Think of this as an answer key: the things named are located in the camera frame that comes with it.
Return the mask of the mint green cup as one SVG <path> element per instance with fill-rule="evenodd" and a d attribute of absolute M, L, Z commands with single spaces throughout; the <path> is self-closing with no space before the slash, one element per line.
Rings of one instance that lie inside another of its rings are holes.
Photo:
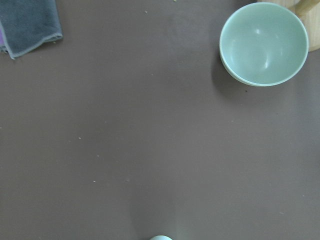
<path fill-rule="evenodd" d="M 151 237 L 149 240 L 173 240 L 173 239 L 166 235 L 156 235 Z"/>

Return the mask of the mint green bowl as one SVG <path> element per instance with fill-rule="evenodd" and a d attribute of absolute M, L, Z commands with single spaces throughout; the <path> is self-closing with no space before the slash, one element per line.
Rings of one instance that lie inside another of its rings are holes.
<path fill-rule="evenodd" d="M 236 10 L 219 37 L 225 70 L 237 81 L 270 87 L 293 78 L 306 62 L 309 39 L 302 21 L 287 8 L 255 2 Z"/>

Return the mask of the grey folded cloth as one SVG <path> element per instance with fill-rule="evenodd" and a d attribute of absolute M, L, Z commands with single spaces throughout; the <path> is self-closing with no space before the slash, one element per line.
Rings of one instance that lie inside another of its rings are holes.
<path fill-rule="evenodd" d="M 63 38 L 55 0 L 2 0 L 0 51 L 16 59 Z"/>

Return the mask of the wooden cup tree stand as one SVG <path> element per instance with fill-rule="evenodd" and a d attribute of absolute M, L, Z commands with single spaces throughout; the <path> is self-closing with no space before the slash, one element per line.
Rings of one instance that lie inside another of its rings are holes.
<path fill-rule="evenodd" d="M 257 0 L 278 4 L 293 12 L 304 24 L 308 34 L 308 51 L 320 49 L 320 0 Z"/>

